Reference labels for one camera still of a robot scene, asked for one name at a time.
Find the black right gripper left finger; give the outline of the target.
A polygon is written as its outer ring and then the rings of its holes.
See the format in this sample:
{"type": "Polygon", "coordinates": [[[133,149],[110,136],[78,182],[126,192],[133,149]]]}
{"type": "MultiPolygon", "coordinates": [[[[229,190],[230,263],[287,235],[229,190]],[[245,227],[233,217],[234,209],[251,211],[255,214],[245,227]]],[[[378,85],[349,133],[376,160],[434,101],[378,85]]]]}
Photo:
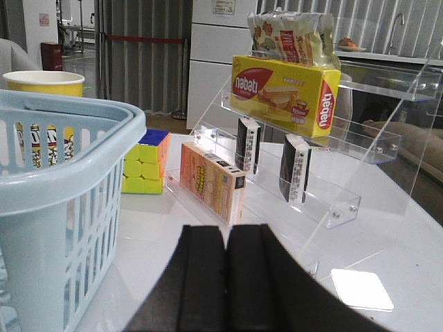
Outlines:
{"type": "Polygon", "coordinates": [[[224,240],[217,226],[185,225],[162,275],[125,331],[225,331],[224,240]]]}

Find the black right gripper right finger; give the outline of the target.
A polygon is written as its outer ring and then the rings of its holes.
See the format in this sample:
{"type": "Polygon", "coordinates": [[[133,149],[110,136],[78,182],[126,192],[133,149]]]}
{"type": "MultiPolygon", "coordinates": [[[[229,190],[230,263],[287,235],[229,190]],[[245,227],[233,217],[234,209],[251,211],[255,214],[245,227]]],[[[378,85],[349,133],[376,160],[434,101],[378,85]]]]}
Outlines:
{"type": "Polygon", "coordinates": [[[315,281],[267,224],[234,226],[227,260],[229,331],[385,331],[315,281]]]}

